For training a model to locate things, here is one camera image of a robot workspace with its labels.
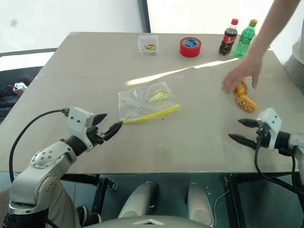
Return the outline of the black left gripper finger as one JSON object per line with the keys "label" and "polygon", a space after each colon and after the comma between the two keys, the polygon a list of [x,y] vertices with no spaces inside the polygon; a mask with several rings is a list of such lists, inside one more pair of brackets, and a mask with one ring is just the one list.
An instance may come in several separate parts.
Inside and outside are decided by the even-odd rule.
{"label": "black left gripper finger", "polygon": [[93,118],[93,122],[92,122],[92,129],[97,129],[97,125],[100,124],[104,119],[105,117],[107,116],[107,114],[97,114],[94,116]]}
{"label": "black left gripper finger", "polygon": [[111,139],[115,134],[118,133],[118,131],[120,130],[122,125],[123,125],[123,121],[119,121],[119,122],[114,123],[109,128],[109,130],[106,133],[104,133],[104,140],[108,141],[109,139]]}

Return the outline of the person's bare hand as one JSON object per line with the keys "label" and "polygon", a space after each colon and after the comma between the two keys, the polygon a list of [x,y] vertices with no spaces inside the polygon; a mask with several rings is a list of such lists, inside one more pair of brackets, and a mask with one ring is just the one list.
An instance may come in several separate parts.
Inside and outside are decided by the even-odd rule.
{"label": "person's bare hand", "polygon": [[252,77],[252,87],[256,89],[261,66],[261,56],[247,55],[246,58],[225,77],[222,89],[225,92],[234,92],[241,81],[249,76]]}

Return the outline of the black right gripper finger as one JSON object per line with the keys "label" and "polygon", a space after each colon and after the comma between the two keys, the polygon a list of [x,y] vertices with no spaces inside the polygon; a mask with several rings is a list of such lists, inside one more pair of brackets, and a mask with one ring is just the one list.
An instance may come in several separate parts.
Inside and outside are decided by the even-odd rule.
{"label": "black right gripper finger", "polygon": [[229,137],[236,141],[237,143],[249,147],[251,149],[256,148],[256,143],[253,140],[247,139],[246,137],[239,135],[239,134],[229,134]]}
{"label": "black right gripper finger", "polygon": [[258,121],[255,119],[243,118],[243,119],[239,119],[238,122],[248,128],[259,128],[260,127]]}

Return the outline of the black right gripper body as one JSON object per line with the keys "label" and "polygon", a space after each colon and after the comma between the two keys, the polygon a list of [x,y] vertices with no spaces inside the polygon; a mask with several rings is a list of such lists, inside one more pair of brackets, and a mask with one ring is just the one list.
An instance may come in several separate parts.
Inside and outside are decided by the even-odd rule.
{"label": "black right gripper body", "polygon": [[256,127],[257,127],[257,137],[256,137],[256,146],[255,149],[259,150],[260,147],[269,147],[269,141],[270,141],[270,126],[267,123],[264,123],[262,121],[256,120]]}

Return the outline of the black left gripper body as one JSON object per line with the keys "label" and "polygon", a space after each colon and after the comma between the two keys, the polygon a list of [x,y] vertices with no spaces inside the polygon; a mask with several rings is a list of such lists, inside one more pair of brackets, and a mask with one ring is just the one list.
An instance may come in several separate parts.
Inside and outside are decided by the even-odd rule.
{"label": "black left gripper body", "polygon": [[92,145],[101,145],[104,143],[104,138],[102,137],[103,133],[98,132],[98,127],[92,126],[87,129],[86,135]]}

